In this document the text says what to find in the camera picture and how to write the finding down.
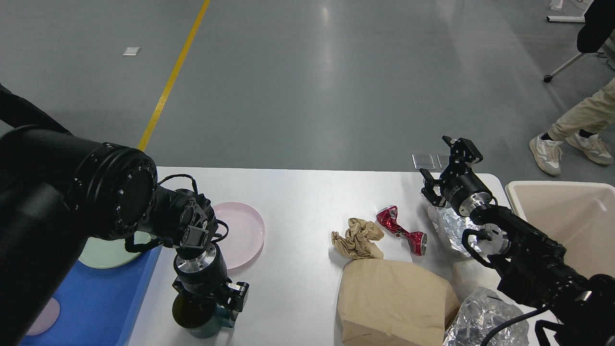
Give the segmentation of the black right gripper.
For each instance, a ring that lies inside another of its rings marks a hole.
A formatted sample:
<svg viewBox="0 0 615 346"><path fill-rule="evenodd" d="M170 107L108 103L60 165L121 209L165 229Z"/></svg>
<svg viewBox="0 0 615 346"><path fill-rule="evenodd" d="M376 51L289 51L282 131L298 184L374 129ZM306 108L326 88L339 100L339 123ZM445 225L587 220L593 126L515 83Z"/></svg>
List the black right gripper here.
<svg viewBox="0 0 615 346"><path fill-rule="evenodd" d="M468 217L476 208L493 200L491 191L472 170L475 164L483 161L483 155L467 138L442 136L442 140L450 149L448 165L441 173L441 179L434 179L428 169L419 170L424 184L421 194L432 206L444 208L448 202L459 216ZM443 185L442 196L435 189Z"/></svg>

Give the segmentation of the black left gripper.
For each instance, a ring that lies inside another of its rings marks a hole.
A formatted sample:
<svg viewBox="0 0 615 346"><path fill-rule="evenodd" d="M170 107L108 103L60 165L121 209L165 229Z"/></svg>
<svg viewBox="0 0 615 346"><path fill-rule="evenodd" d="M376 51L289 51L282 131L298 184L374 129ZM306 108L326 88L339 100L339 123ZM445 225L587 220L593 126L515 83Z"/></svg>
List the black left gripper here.
<svg viewBox="0 0 615 346"><path fill-rule="evenodd" d="M172 287L183 295L183 311L215 313L217 304L226 312L229 322L236 322L245 307L250 285L244 281L233 283L217 243L204 249L176 249L173 262L176 273Z"/></svg>

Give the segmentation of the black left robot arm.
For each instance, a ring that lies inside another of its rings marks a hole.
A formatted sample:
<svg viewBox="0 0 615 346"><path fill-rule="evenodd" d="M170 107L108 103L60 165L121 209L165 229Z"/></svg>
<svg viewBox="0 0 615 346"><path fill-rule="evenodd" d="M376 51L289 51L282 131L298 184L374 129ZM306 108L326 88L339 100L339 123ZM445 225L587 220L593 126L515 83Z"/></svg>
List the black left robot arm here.
<svg viewBox="0 0 615 346"><path fill-rule="evenodd" d="M233 328L249 284L234 283L219 242L228 228L211 201L169 190L142 151L37 125L1 137L1 344L16 346L62 284L86 241L125 241L128 252L176 250L175 322L192 333Z"/></svg>

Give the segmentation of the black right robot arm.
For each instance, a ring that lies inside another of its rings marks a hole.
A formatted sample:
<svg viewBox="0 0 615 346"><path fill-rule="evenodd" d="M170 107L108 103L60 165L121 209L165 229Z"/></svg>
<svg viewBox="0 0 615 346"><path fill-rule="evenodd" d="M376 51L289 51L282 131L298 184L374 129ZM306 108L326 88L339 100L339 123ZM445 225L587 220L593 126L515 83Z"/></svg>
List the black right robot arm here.
<svg viewBox="0 0 615 346"><path fill-rule="evenodd" d="M472 171L483 155L466 138L443 136L450 149L449 162L435 179L424 168L422 195L435 207L449 205L459 217L468 217L476 229L463 231L461 244L470 256L499 274L498 290L517 304L534 311L492 328L482 340L486 346L505 328L546 311L557 322L538 320L535 335L549 345L546 330L561 346L614 344L614 278L595 274L586 278L566 265L566 248L529 222L501 206Z"/></svg>

